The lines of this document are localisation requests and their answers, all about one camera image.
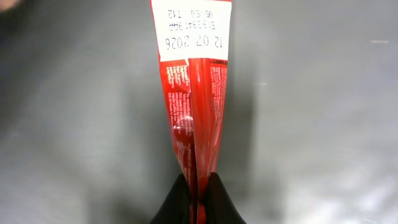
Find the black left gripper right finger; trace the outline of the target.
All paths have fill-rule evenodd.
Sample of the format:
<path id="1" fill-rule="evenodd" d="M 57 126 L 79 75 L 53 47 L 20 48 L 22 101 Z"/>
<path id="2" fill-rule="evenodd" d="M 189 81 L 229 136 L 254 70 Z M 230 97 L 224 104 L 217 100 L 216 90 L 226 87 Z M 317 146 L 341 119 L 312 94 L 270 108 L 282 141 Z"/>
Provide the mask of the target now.
<path id="1" fill-rule="evenodd" d="M 204 206 L 206 224 L 246 224 L 216 172 L 210 174 Z"/>

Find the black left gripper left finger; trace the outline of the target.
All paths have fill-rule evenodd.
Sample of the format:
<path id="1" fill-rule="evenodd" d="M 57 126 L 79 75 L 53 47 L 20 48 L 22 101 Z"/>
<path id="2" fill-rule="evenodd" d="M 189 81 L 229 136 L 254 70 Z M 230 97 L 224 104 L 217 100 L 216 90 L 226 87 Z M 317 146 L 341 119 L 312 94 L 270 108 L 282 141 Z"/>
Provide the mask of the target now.
<path id="1" fill-rule="evenodd" d="M 190 191 L 180 174 L 150 224 L 190 224 Z"/>

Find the red snack packet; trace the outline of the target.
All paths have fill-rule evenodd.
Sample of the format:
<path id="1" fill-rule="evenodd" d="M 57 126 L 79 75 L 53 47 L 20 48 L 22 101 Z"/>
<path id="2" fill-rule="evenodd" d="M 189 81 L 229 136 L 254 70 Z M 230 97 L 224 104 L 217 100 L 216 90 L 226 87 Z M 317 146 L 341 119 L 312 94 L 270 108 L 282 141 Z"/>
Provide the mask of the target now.
<path id="1" fill-rule="evenodd" d="M 150 6 L 172 144 L 191 196 L 188 221 L 204 224 L 223 129 L 232 2 L 151 0 Z"/>

